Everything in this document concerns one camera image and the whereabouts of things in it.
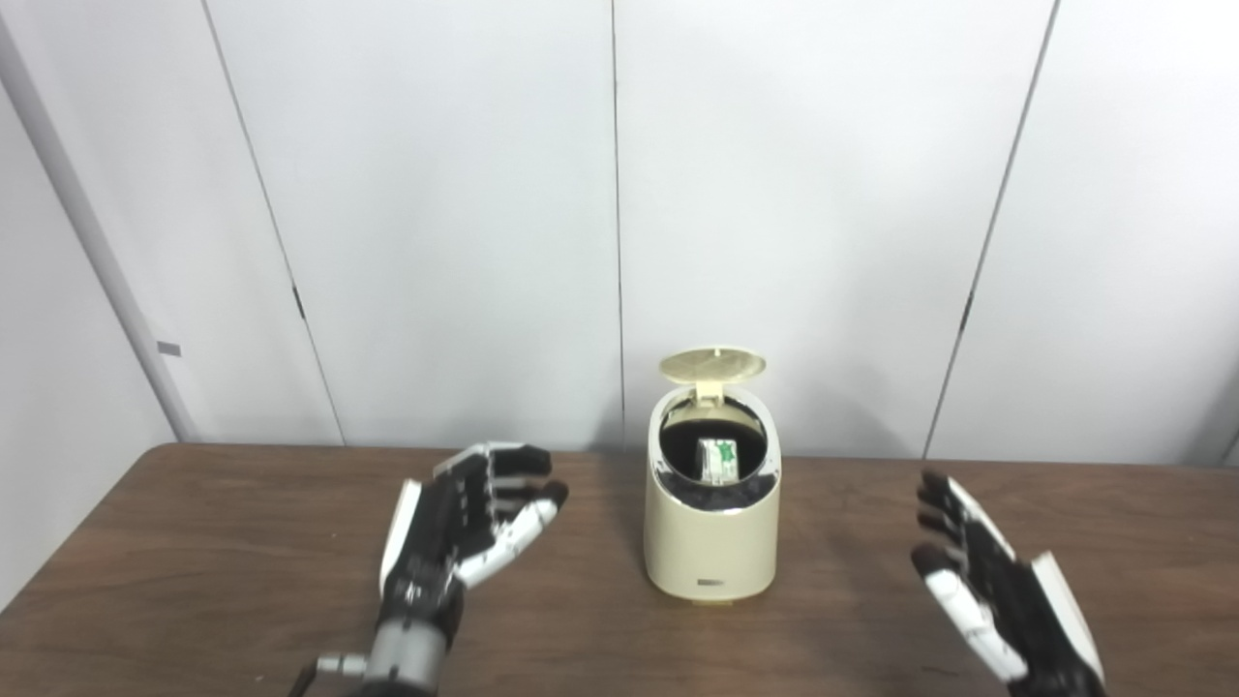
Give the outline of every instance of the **brown tabletop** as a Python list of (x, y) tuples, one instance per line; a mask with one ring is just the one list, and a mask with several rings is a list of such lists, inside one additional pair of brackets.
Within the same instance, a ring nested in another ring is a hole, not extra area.
[[(282, 697), (312, 656), (369, 647), (400, 480), (445, 456), (152, 451), (0, 614), (0, 695)], [(695, 607), (644, 577), (641, 459), (559, 456), (571, 499), (468, 595), (440, 693), (1005, 695), (908, 562), (921, 467), (789, 459), (774, 586)], [(1113, 696), (1237, 693), (1239, 473), (935, 467), (1025, 556), (1056, 552)]]

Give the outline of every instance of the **robot finger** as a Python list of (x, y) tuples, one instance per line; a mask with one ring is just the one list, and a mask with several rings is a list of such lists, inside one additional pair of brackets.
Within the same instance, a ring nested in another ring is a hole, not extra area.
[(958, 482), (948, 477), (943, 477), (938, 473), (926, 470), (922, 477), (923, 488), (922, 491), (926, 496), (922, 496), (922, 501), (929, 505), (934, 505), (926, 499), (942, 501), (943, 506), (935, 506), (947, 514), (947, 517), (957, 525), (957, 527), (966, 526), (968, 524), (979, 524), (985, 527), (989, 532), (989, 537), (992, 539), (997, 550), (1010, 560), (1015, 560), (1015, 550), (1007, 543), (1006, 537), (999, 531), (994, 521), (985, 513), (985, 509), (976, 503), (976, 499), (959, 485)]
[(964, 583), (942, 548), (921, 545), (912, 551), (912, 565), (955, 629), (999, 680), (1010, 683), (1028, 675), (1027, 661), (999, 634), (992, 610)]
[(496, 526), (494, 545), (456, 565), (456, 578), (466, 588), (473, 588), (510, 565), (555, 520), (566, 500), (566, 485), (548, 483), (514, 519)]
[(524, 504), (517, 499), (496, 499), (491, 506), (497, 514), (514, 514), (524, 508)]
[(453, 478), (463, 479), (471, 474), (487, 473), (489, 467), (489, 451), (484, 443), (478, 443), (435, 465), (435, 477), (451, 473)]
[(493, 483), (494, 495), (499, 499), (522, 499), (528, 501), (538, 495), (541, 487), (523, 477), (496, 478)]
[(550, 453), (533, 446), (517, 443), (489, 444), (494, 477), (546, 477), (550, 474)]
[(964, 546), (964, 536), (959, 527), (942, 514), (921, 511), (917, 514), (917, 522), (921, 524), (921, 527), (950, 540), (957, 547)]

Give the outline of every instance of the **open lid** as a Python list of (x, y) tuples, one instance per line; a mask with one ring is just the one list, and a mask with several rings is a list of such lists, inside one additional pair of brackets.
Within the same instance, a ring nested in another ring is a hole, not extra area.
[(695, 401), (722, 402), (722, 386), (743, 383), (766, 370), (766, 359), (743, 348), (709, 345), (689, 348), (663, 359), (658, 370), (667, 380), (695, 387)]

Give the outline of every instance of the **robotic hand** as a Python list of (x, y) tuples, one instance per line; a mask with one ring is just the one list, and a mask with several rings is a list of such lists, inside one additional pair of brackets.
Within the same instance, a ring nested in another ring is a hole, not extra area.
[(304, 695), (317, 672), (359, 676), (354, 697), (432, 697), (465, 591), (512, 563), (567, 500), (564, 484), (527, 479), (550, 470), (545, 451), (484, 443), (436, 467), (429, 483), (405, 480), (383, 552), (369, 656), (320, 657), (290, 697)]
[(926, 472), (917, 521), (949, 547), (912, 551), (934, 599), (1012, 697), (1105, 697), (1101, 661), (1053, 555), (1023, 562), (954, 480)]

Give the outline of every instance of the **white wall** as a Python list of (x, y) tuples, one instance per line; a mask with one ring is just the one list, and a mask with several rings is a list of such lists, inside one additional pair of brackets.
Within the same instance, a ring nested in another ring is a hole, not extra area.
[[(0, 0), (0, 78), (191, 439), (637, 446), (726, 342), (916, 457), (1051, 5)], [(1223, 457), (1232, 12), (1063, 7), (930, 456)]]
[(616, 4), (631, 444), (721, 342), (786, 452), (921, 454), (1049, 7)]
[(1239, 7), (1064, 2), (929, 456), (1217, 464), (1239, 430)]
[(5, 80), (182, 433), (339, 443), (201, 4), (0, 0), (0, 21)]
[(172, 439), (0, 89), (0, 608), (142, 452)]
[(344, 438), (617, 444), (607, 2), (209, 2)]

